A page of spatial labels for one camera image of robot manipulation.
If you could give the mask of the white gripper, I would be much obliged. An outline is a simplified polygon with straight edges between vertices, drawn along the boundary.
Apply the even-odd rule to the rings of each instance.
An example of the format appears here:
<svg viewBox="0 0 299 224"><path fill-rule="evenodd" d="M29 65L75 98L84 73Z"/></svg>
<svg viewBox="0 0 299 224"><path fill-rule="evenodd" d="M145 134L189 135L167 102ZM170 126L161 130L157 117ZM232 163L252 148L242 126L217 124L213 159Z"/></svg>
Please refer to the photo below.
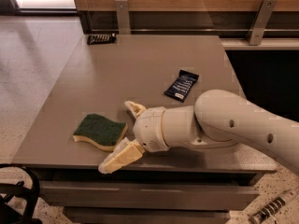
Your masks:
<svg viewBox="0 0 299 224"><path fill-rule="evenodd" d="M114 151L110 153L98 166L101 174L111 174L143 157L148 152L167 151L169 146L165 143L162 131L164 107L147 109L141 104L126 101L125 106L132 113L135 120L133 132L135 139L121 140Z"/></svg>

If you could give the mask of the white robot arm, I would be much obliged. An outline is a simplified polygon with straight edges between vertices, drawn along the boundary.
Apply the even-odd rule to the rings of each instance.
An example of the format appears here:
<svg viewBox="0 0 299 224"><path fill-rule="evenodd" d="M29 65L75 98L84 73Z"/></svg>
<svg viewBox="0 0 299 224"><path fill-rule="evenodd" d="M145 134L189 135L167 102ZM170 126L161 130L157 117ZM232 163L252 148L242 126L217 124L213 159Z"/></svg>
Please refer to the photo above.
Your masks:
<svg viewBox="0 0 299 224"><path fill-rule="evenodd" d="M149 109L130 101L135 117L135 139L116 145L98 166L111 174L142 158L143 153L173 147L191 150L229 147L237 143L253 147L298 172L299 124L277 116L252 102L223 90L203 92L194 105Z"/></svg>

